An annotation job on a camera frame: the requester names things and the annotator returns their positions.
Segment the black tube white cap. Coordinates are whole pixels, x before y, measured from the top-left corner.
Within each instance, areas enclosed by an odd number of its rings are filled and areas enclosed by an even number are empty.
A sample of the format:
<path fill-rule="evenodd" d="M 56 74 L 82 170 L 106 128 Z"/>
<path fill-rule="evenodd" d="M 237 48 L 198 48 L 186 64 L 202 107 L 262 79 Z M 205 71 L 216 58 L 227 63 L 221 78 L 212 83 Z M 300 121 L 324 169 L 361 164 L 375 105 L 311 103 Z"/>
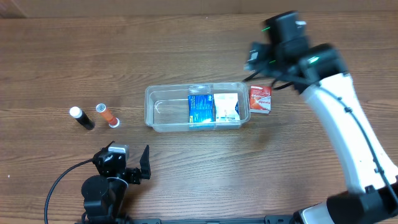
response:
<path fill-rule="evenodd" d="M 86 115 L 86 113 L 77 106 L 73 106 L 69 110 L 71 117 L 75 118 L 84 128 L 92 130 L 95 127 L 95 123 Z"/>

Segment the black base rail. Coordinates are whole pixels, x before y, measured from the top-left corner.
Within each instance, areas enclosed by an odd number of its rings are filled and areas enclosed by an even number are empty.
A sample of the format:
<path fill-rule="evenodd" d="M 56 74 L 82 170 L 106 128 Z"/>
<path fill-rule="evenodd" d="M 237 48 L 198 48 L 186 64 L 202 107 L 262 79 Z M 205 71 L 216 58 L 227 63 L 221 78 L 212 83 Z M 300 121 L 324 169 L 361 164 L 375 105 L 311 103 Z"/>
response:
<path fill-rule="evenodd" d="M 292 215 L 266 215 L 262 218 L 221 218 L 221 219 L 188 219 L 188 220 L 161 220 L 135 219 L 130 224 L 294 224 Z"/>

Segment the clear plastic container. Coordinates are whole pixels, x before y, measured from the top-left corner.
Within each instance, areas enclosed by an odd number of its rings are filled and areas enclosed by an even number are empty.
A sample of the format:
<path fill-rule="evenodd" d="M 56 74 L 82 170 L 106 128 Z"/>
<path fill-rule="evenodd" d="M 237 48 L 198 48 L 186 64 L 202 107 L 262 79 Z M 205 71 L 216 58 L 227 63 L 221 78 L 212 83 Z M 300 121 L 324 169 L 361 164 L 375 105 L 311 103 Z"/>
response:
<path fill-rule="evenodd" d="M 240 120 L 233 122 L 215 121 L 215 126 L 211 129 L 190 129 L 188 96 L 214 95 L 217 93 L 238 94 Z M 155 85 L 149 86 L 145 92 L 146 125 L 159 133 L 237 129 L 248 122 L 250 118 L 248 88 L 242 82 Z"/>

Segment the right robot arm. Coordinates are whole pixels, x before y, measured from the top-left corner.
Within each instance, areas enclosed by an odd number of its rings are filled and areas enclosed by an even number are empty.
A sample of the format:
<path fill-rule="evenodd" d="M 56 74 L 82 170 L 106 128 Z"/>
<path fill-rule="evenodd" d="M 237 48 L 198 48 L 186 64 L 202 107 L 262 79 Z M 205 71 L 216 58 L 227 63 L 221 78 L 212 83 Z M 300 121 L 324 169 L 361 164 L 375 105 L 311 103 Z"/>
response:
<path fill-rule="evenodd" d="M 340 161 L 346 191 L 296 211 L 291 223 L 377 223 L 397 216 L 397 166 L 376 137 L 339 51 L 310 45 L 304 21 L 288 11 L 263 23 L 269 43 L 254 42 L 253 75 L 294 87 L 314 110 Z"/>

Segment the red medicine box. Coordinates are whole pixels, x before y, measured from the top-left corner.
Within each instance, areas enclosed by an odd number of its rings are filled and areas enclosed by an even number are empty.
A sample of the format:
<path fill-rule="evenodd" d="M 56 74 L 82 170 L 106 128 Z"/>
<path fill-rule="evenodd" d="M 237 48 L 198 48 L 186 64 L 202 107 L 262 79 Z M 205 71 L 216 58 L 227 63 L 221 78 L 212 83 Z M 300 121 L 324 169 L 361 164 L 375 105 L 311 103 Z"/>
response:
<path fill-rule="evenodd" d="M 271 96 L 271 87 L 251 85 L 249 91 L 250 112 L 269 114 L 271 112 Z"/>

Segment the orange tube white cap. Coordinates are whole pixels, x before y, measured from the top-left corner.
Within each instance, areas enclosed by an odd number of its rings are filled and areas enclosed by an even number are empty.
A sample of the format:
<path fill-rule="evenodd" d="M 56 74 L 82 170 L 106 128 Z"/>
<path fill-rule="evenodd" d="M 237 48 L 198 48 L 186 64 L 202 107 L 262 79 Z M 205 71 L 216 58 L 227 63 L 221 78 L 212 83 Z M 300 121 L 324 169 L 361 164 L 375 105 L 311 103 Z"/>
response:
<path fill-rule="evenodd" d="M 117 128 L 120 125 L 120 120 L 112 114 L 104 103 L 96 105 L 96 111 L 107 121 L 111 128 Z"/>

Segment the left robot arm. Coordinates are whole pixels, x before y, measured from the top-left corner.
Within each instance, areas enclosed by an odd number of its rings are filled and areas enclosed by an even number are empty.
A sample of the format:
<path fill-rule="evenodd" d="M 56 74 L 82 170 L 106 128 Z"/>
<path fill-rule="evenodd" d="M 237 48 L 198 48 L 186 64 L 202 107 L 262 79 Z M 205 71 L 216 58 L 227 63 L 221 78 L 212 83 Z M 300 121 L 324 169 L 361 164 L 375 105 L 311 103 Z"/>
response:
<path fill-rule="evenodd" d="M 111 142 L 97 152 L 92 163 L 98 175 L 84 181 L 81 194 L 84 198 L 83 223 L 132 223 L 121 212 L 126 191 L 130 185 L 139 185 L 151 177 L 149 146 L 140 159 L 140 166 L 128 168 L 129 146 Z"/>

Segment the white medicine box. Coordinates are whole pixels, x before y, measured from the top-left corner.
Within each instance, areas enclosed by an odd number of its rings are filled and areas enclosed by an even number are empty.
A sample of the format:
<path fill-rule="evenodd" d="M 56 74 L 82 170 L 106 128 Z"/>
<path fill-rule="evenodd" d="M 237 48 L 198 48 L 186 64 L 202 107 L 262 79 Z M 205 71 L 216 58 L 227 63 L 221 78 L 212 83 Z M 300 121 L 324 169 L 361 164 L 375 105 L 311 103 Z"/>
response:
<path fill-rule="evenodd" d="M 217 93 L 213 96 L 216 122 L 233 122 L 240 120 L 237 93 Z"/>

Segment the blue medicine box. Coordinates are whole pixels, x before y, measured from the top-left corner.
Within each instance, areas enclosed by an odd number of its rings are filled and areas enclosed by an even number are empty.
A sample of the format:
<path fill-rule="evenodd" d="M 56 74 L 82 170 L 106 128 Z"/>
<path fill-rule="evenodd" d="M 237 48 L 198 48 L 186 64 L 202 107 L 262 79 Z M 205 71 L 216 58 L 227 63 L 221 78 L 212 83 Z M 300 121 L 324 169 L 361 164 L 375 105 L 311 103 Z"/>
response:
<path fill-rule="evenodd" d="M 211 129 L 215 126 L 213 95 L 189 95 L 189 128 Z"/>

